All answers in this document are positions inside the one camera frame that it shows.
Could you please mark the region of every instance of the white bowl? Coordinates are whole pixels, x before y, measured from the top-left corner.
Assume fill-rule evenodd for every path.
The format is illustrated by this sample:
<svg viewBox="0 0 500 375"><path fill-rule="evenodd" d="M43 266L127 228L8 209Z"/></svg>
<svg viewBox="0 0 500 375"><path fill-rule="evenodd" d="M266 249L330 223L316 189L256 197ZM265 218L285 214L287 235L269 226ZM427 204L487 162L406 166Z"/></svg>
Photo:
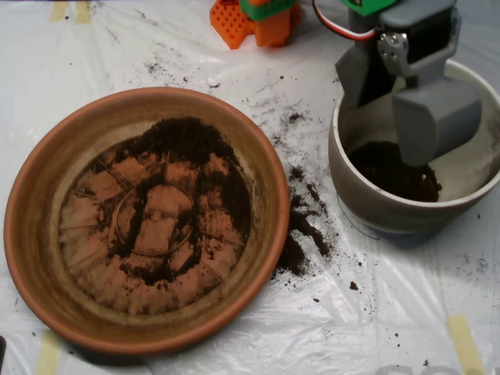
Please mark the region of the white bowl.
<svg viewBox="0 0 500 375"><path fill-rule="evenodd" d="M354 111L345 108L343 95L337 101L330 126L331 176L342 201L375 229L391 233L436 230L476 204L500 181L500 97L462 64L449 61L445 74L474 84L483 112L471 141L430 164L443 187L438 202L416 202L383 191L348 158L350 152L370 141L396 142L390 95ZM400 87L402 82L397 82L395 90Z"/></svg>

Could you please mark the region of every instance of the terracotta saucer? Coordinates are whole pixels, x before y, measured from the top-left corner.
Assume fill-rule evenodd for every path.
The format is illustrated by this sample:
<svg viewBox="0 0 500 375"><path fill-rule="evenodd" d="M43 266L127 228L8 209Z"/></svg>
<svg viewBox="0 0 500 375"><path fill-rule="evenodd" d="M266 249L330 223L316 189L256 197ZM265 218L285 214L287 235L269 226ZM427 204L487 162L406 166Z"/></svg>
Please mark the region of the terracotta saucer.
<svg viewBox="0 0 500 375"><path fill-rule="evenodd" d="M198 92L120 92L35 147L5 214L9 270L56 333L85 348L182 348L229 323L273 272L288 186L262 131Z"/></svg>

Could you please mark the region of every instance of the wire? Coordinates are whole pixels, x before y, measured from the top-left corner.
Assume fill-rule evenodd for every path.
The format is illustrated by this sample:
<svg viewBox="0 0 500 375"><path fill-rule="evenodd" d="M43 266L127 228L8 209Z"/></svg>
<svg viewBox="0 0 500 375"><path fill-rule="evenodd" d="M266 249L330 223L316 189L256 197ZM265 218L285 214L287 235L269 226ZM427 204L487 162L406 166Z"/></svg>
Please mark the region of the wire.
<svg viewBox="0 0 500 375"><path fill-rule="evenodd" d="M377 35L377 31L375 29L367 31L366 33L359 34L355 33L354 31L350 31L345 27L340 26L333 21L330 21L328 18L325 17L325 15L321 13L320 9L316 5L316 0L312 0L312 7L314 8L314 12L320 19L321 23L325 25L328 29L333 31L335 34L338 34L343 38L347 38L352 41L368 41L369 39Z"/></svg>

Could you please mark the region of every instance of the orange block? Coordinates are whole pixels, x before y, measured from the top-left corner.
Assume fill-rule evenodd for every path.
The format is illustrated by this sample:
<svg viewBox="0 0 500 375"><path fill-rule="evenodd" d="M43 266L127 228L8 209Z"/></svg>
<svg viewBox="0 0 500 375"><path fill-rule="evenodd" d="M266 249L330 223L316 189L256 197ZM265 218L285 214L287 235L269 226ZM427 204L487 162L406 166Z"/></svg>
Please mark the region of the orange block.
<svg viewBox="0 0 500 375"><path fill-rule="evenodd" d="M210 9L210 23L230 49L238 49L252 33L250 20L234 1L217 0Z"/></svg>
<svg viewBox="0 0 500 375"><path fill-rule="evenodd" d="M290 23L291 23L290 28L292 33L297 27L298 21L300 21L300 15L301 15L300 13L301 13L300 3L296 2L295 5L291 8L291 15L290 15Z"/></svg>
<svg viewBox="0 0 500 375"><path fill-rule="evenodd" d="M265 20L255 21L252 28L259 47L284 45L291 31L291 10L287 9Z"/></svg>

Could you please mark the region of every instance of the plastic tarp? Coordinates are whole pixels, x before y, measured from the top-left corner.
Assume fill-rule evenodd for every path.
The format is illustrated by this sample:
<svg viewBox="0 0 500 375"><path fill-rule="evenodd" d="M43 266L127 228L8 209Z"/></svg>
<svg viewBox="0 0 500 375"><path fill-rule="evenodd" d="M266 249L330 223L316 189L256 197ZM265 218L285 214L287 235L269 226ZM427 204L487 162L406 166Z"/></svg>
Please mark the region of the plastic tarp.
<svg viewBox="0 0 500 375"><path fill-rule="evenodd" d="M345 23L338 0L319 3ZM500 2L458 3L463 23L456 59L500 91ZM277 275L237 319L201 344L118 366L61 341L51 352L50 375L351 375L391 373L391 366L392 373L461 373L447 326L459 314L469 322L486 372L495 373L500 190L440 233L379 238L342 212L328 169L330 118L341 92L334 64L350 43L326 30L303 2L287 47L258 49L248 37L230 51L210 26L211 5L92 1L90 22L82 22L74 2L59 20L54 2L0 2L2 209L32 148L74 110L131 88L190 88L250 116L276 145L287 173L304 168L304 180L291 187L320 213L309 222L333 244L332 254L322 257L310 237L295 232L309 258L305 276ZM8 345L2 375L47 373L40 370L46 331L16 291L2 253L0 334Z"/></svg>

